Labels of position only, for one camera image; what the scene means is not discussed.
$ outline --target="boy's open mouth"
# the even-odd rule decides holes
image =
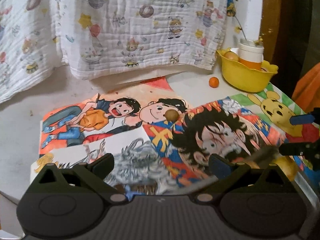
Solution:
[[[113,108],[111,110],[112,114],[115,115],[115,116],[121,116],[121,113],[116,109],[116,108]]]

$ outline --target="orange cloth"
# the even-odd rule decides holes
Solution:
[[[103,110],[88,110],[85,112],[85,116],[80,120],[79,125],[90,128],[93,127],[95,130],[100,130],[109,123],[109,119],[105,117]]]
[[[292,100],[306,113],[320,107],[320,63],[298,81]]]

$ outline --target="red triangle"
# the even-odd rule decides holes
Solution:
[[[146,85],[149,85],[150,87],[173,91],[172,88],[169,86],[165,77],[158,77],[158,78],[152,78],[149,80],[141,81],[141,84],[146,84]]]

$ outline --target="orange liquid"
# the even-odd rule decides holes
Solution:
[[[239,62],[242,63],[243,65],[247,66],[248,68],[261,70],[262,62],[261,63],[250,62],[250,61],[244,60],[242,58],[239,58]]]

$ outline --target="blue jeans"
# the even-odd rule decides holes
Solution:
[[[70,121],[74,117],[75,115],[71,114],[63,118],[58,122],[58,127],[60,128],[64,126],[66,122]],[[58,133],[57,139],[58,140],[78,139],[80,135],[81,135],[81,131],[79,127],[70,127],[68,131]]]

